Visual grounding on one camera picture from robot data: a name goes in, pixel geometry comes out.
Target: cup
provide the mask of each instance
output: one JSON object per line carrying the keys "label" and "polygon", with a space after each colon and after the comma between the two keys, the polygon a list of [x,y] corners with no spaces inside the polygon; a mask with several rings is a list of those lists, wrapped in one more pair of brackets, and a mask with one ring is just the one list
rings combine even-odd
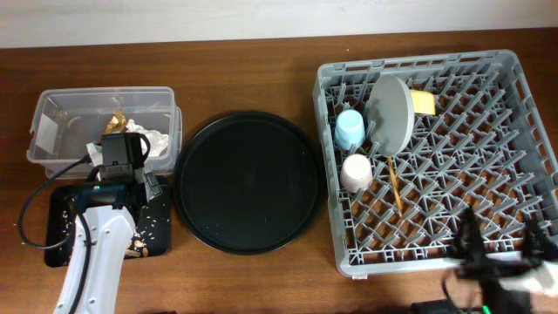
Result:
{"label": "cup", "polygon": [[341,166],[341,185],[351,193],[356,193],[360,188],[367,189],[372,184],[372,165],[366,156],[352,154],[347,157]]}
{"label": "cup", "polygon": [[360,147],[364,143],[363,116],[354,109],[343,111],[337,116],[334,140],[343,150],[349,150],[352,145]]}

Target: dish rack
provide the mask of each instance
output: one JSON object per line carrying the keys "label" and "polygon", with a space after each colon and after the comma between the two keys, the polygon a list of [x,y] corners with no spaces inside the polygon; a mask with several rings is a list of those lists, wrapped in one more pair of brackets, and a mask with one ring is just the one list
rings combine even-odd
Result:
{"label": "dish rack", "polygon": [[[409,144],[393,157],[401,217],[380,144],[367,140],[346,152],[332,138],[342,110],[353,108],[366,117],[374,83],[385,74],[436,98],[437,114],[416,114]],[[527,216],[558,242],[558,163],[513,52],[322,65],[313,98],[341,274],[358,279],[457,265],[448,251],[467,206],[480,219],[491,257],[519,256]],[[374,123],[367,125],[370,135]],[[351,194],[338,176],[354,153],[370,159],[374,182]]]}

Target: brown table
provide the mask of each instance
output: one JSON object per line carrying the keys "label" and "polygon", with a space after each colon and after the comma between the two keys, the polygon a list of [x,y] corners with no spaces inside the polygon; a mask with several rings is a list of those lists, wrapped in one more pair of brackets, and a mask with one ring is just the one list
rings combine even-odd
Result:
{"label": "brown table", "polygon": [[[504,48],[518,54],[558,150],[558,29],[1,50],[0,312],[51,312],[65,277],[65,268],[44,265],[42,251],[20,244],[14,225],[24,200],[45,180],[44,170],[25,158],[41,91],[166,85],[182,110],[185,142],[212,117],[240,110],[279,114],[317,141],[311,92],[321,64]],[[44,240],[51,191],[36,198],[27,216],[26,231],[37,241]],[[210,249],[188,233],[175,212],[172,229],[167,255],[124,262],[118,313],[388,313],[443,297],[441,271],[365,281],[341,276],[325,204],[299,239],[261,256]],[[459,300],[466,296],[456,285],[450,291]],[[558,309],[550,298],[535,303],[538,309]]]}

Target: round black plate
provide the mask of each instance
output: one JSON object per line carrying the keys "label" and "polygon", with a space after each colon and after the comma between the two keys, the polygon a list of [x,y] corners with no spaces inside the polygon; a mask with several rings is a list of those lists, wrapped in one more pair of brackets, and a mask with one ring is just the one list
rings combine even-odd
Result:
{"label": "round black plate", "polygon": [[235,254],[294,240],[323,199],[323,164],[310,139],[269,113],[236,113],[197,133],[174,169],[174,200],[192,233]]}

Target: yellow sponge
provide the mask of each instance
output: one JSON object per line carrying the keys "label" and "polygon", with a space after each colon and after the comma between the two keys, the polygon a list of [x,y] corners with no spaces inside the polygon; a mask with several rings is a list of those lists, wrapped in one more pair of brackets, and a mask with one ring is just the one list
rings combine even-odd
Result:
{"label": "yellow sponge", "polygon": [[415,113],[436,114],[436,102],[431,92],[411,90],[411,98]]}

